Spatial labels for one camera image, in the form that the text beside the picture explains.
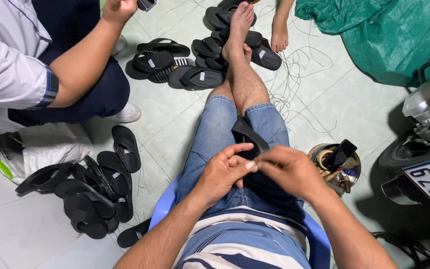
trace white sneaker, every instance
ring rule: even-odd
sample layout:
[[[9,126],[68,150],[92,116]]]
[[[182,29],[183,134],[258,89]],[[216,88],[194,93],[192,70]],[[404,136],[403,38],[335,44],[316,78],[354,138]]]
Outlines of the white sneaker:
[[[112,56],[119,54],[127,47],[127,39],[122,34],[119,36],[119,39],[116,42],[116,45],[112,48],[112,52],[110,53]]]
[[[123,124],[128,124],[140,119],[141,115],[142,111],[140,110],[140,107],[127,102],[126,106],[121,112],[115,114],[114,116],[107,117],[107,119]]]

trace plastic chair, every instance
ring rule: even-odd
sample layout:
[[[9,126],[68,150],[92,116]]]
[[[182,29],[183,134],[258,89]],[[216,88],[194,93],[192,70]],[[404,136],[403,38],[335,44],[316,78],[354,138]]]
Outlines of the plastic chair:
[[[179,185],[179,174],[164,191],[155,205],[149,230],[159,223],[175,203],[175,190]],[[306,237],[310,244],[310,266],[313,269],[329,269],[331,260],[331,245],[328,236],[316,221],[305,211]]]

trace shirt sleeve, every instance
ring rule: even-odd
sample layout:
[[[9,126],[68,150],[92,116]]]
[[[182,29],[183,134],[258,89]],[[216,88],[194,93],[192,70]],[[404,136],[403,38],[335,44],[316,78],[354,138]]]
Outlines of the shirt sleeve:
[[[48,66],[0,42],[0,107],[40,109],[54,101],[58,89]]]

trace green tarp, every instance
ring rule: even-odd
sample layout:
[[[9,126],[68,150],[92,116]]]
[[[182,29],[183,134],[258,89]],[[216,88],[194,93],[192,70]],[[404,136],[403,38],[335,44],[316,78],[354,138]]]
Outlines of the green tarp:
[[[430,59],[430,0],[297,0],[295,15],[340,34],[354,63],[380,83],[419,86],[417,70]]]

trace hand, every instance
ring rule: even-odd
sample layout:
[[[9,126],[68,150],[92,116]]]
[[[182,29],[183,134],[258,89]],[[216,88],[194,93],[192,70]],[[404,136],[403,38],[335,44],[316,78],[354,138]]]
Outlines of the hand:
[[[102,8],[102,18],[124,26],[136,11],[137,0],[107,0]]]
[[[282,189],[307,202],[328,188],[314,163],[302,151],[276,145],[255,160],[259,169]]]
[[[250,172],[258,171],[255,161],[235,155],[238,152],[251,150],[253,144],[233,144],[213,156],[197,181],[192,193],[203,200],[207,208],[216,204],[232,188],[233,184],[243,187],[243,177]]]

